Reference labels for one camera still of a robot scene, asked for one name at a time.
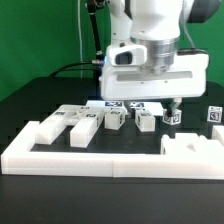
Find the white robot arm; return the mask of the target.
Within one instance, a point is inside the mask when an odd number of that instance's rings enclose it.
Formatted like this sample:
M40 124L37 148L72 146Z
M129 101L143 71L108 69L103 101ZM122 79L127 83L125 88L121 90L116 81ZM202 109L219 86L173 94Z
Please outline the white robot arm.
M170 98L174 115L184 98L206 89L209 55L180 49L188 23L203 23L222 0L111 0L111 45L100 77L105 100Z

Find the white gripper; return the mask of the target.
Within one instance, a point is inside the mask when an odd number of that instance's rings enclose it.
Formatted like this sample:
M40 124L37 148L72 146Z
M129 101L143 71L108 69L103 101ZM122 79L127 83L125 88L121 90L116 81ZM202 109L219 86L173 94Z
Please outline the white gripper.
M206 89L207 54L175 55L166 71L145 67L147 49L142 45L110 45L100 77L104 100L174 98L167 115L173 117L181 98L201 96Z

